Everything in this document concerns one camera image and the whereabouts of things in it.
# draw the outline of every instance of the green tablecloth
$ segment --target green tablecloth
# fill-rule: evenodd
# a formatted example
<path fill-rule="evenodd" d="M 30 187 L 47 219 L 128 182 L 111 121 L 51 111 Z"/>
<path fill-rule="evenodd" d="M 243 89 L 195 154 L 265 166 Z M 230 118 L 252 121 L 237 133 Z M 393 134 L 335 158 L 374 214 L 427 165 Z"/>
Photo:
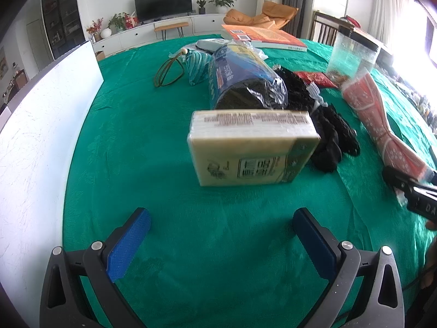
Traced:
<path fill-rule="evenodd" d="M 375 146 L 335 89 L 322 95 L 357 130 L 359 157 L 345 156 L 333 174 L 309 163 L 291 184 L 198 185 L 186 138 L 192 112 L 208 109 L 208 84 L 189 86 L 186 75 L 159 89 L 152 82 L 169 52 L 197 39 L 146 45 L 100 62 L 104 83 L 69 172 L 65 248 L 104 240 L 137 207 L 147 208 L 152 228 L 117 285 L 150 328 L 296 326 L 326 286 L 289 227 L 302 206 L 359 249 L 389 245 L 401 282 L 415 278 L 432 234 L 383 183 Z M 331 47 L 306 43 L 307 53 L 265 49 L 267 63 L 325 71 Z M 377 71 L 373 77 L 395 133 L 432 164 L 427 150 L 437 142 L 424 120 L 385 77 Z M 89 284 L 86 290 L 92 296 Z M 405 294 L 407 306 L 414 291 Z M 91 303 L 108 326 L 94 297 Z"/>

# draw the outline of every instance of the blue gripper pad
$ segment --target blue gripper pad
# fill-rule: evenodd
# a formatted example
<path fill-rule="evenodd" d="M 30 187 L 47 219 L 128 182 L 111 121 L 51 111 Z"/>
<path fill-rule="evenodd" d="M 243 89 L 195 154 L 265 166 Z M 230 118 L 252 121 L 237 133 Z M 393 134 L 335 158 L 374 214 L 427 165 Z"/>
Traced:
<path fill-rule="evenodd" d="M 323 279 L 333 280 L 337 275 L 337 260 L 322 235 L 301 209 L 294 213 L 292 223 L 318 275 Z"/>
<path fill-rule="evenodd" d="M 112 282 L 125 275 L 150 225 L 150 214 L 144 209 L 108 255 L 106 272 Z"/>

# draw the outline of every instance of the wooden chair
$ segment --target wooden chair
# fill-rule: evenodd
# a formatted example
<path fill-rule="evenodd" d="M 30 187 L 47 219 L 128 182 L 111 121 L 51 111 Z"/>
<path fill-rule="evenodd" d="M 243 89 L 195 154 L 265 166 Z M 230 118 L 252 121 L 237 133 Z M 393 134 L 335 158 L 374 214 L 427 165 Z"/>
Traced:
<path fill-rule="evenodd" d="M 352 24 L 343 21 L 342 19 L 326 15 L 325 13 L 321 13 L 319 11 L 314 11 L 310 40 L 314 40 L 314 34 L 316 33 L 316 28 L 318 26 L 320 26 L 320 29 L 318 30 L 317 42 L 330 46 L 334 45 L 337 31 L 340 26 L 349 28 L 351 30 L 353 30 L 355 27 Z"/>

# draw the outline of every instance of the picture frame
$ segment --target picture frame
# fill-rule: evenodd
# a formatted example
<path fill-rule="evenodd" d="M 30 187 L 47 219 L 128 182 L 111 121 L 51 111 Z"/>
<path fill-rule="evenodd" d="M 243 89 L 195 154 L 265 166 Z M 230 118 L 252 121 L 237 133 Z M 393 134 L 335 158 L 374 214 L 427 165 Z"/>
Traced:
<path fill-rule="evenodd" d="M 8 70 L 9 66 L 7 65 L 6 56 L 4 54 L 4 47 L 2 47 L 0 49 L 0 80 L 4 78 Z"/>

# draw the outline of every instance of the orange armchair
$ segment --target orange armchair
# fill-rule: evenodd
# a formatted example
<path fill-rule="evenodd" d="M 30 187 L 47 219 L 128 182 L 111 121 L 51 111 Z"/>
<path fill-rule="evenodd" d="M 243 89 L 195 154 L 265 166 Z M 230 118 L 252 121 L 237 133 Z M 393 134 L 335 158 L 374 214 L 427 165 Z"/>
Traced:
<path fill-rule="evenodd" d="M 262 13 L 250 17 L 235 9 L 230 9 L 223 21 L 237 26 L 254 26 L 279 30 L 290 22 L 298 13 L 298 8 L 266 1 Z"/>

